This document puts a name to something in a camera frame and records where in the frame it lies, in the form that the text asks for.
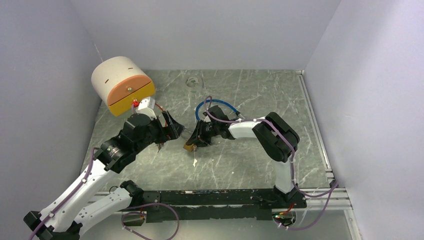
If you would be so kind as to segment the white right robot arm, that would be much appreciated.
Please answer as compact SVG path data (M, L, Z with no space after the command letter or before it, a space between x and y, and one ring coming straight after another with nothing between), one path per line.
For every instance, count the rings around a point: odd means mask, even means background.
M205 119L197 121L183 148L193 152L208 147L217 136L228 140L257 139L273 160L275 202L282 208L288 207L298 194L294 160L300 137L296 131L275 112L260 118L231 120L214 105L204 115Z

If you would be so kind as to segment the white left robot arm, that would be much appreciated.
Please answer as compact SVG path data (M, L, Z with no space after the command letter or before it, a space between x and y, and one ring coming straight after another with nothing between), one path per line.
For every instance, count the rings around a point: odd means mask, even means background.
M95 148L85 170L55 201L24 217L32 231L29 239L78 240L111 214L126 208L139 209L144 191L131 180L92 204L89 200L106 182L135 161L145 148L179 138L185 127L167 111L162 115L166 126L155 116L134 113L124 122L118 135Z

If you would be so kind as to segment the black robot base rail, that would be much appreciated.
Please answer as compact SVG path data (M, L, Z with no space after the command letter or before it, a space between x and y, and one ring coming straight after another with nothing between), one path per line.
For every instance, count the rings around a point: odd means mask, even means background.
M219 190L149 190L132 198L125 210L146 213L148 223L180 220L271 220L280 212L307 207L300 192L276 188Z

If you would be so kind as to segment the red cable padlock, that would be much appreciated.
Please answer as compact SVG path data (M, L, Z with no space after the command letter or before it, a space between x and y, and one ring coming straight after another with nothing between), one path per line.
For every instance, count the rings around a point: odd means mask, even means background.
M164 109L157 103L157 102L155 102L155 106L157 107L157 108L159 108L160 109L160 111L161 112L163 112L164 111ZM164 147L164 145L165 145L165 143L164 142L162 142L162 143L158 143L157 144L157 147L158 147L158 151L157 152L159 152L163 147Z

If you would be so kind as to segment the brass padlock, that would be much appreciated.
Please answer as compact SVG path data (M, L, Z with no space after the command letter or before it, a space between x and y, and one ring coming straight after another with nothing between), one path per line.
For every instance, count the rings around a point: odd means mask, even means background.
M194 152L197 148L195 143L192 143L193 141L193 130L189 129L189 128L185 128L180 137L183 139L183 149L185 149L188 152Z

